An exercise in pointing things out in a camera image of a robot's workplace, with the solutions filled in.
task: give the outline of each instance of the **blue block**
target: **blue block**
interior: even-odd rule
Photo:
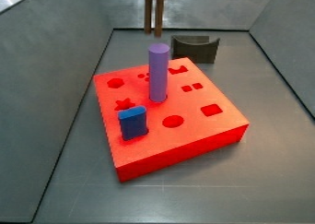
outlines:
[[[148,133],[147,109],[144,106],[132,107],[118,113],[120,131],[124,140],[134,139]]]

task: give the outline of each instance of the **small round hole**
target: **small round hole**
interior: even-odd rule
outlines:
[[[183,118],[179,115],[172,115],[164,118],[163,126],[167,128],[175,128],[183,124]]]

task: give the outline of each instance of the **red shape sorter block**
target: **red shape sorter block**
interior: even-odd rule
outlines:
[[[242,140],[248,121],[188,58],[168,62],[167,99],[150,100],[150,66],[94,77],[122,182]],[[147,107],[147,135],[124,141],[119,110]]]

